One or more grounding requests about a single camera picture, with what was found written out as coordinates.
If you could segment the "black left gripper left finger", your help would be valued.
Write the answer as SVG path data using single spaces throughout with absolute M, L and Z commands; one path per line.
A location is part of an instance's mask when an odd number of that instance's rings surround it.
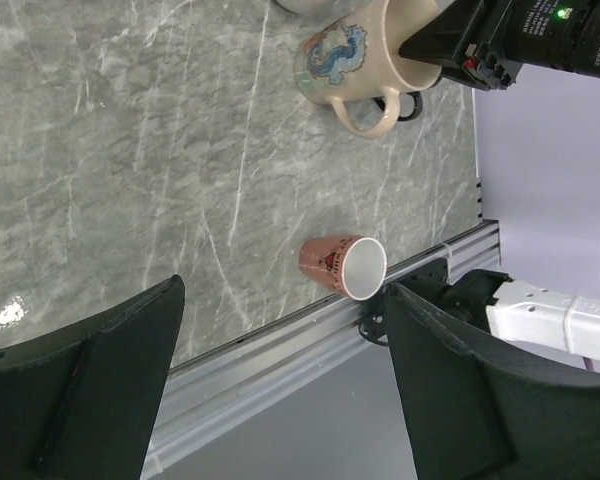
M 137 479 L 185 305 L 174 275 L 0 349 L 0 479 Z

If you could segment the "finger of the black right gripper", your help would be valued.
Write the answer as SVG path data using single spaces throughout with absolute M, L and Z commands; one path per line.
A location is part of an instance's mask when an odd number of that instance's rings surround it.
M 453 1 L 399 47 L 399 56 L 442 68 L 441 76 L 458 83 L 477 83 L 466 72 L 467 48 L 477 38 L 485 18 L 485 2 Z

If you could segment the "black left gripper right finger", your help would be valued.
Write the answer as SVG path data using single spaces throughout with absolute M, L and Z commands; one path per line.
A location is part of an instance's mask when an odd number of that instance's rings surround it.
M 421 479 L 600 479 L 600 373 L 519 349 L 400 285 L 384 323 Z

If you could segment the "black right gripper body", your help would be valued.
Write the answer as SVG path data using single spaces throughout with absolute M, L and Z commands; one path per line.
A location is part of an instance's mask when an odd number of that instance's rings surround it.
M 452 79 L 505 90 L 524 65 L 600 79 L 600 1 L 455 1 L 468 16 Z

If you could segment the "tall beige dragon mug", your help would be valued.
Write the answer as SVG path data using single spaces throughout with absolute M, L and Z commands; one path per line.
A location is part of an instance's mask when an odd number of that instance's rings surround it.
M 434 1 L 372 1 L 306 40 L 297 51 L 294 80 L 314 104 L 329 105 L 342 124 L 364 139 L 389 132 L 398 121 L 400 95 L 436 83 L 442 68 L 399 56 L 401 44 L 441 13 Z M 384 101 L 380 121 L 362 130 L 346 104 L 372 98 Z

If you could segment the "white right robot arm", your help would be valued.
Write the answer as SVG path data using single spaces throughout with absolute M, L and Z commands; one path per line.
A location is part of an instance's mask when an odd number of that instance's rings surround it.
M 508 89 L 526 64 L 600 79 L 600 1 L 454 1 L 399 54 L 482 91 Z M 600 303 L 492 272 L 462 281 L 478 290 L 441 308 L 501 340 L 600 361 Z

